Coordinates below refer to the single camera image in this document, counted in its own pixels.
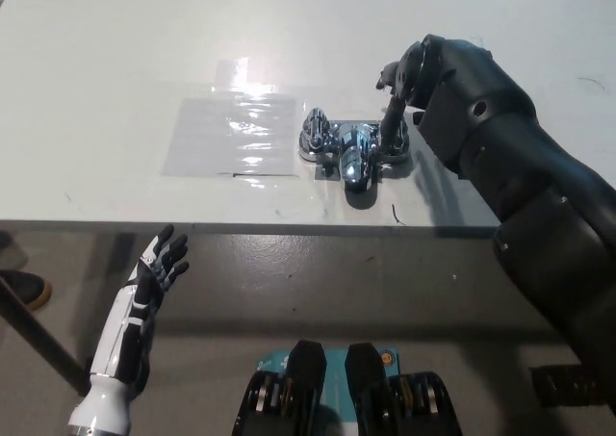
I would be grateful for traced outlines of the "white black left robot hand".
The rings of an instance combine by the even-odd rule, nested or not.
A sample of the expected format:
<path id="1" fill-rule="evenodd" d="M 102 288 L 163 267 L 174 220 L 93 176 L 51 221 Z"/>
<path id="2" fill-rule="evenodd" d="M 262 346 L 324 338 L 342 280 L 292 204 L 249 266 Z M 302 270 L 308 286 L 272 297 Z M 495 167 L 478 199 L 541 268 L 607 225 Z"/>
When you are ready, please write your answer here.
<path id="1" fill-rule="evenodd" d="M 72 411 L 70 435 L 128 435 L 131 404 L 150 374 L 157 314 L 176 279 L 187 271 L 188 236 L 165 226 L 148 244 L 117 291 L 90 364 L 90 388 Z"/>

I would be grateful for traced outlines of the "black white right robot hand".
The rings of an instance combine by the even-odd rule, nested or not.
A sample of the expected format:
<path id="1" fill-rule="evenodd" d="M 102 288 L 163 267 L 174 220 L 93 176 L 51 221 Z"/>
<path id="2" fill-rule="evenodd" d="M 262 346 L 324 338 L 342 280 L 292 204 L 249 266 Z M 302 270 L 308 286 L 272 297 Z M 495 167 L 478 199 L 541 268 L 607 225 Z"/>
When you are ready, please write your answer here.
<path id="1" fill-rule="evenodd" d="M 390 89 L 391 99 L 380 122 L 381 143 L 393 145 L 404 116 L 407 101 L 417 84 L 424 61 L 424 47 L 414 42 L 399 61 L 386 64 L 375 84 L 377 90 Z"/>

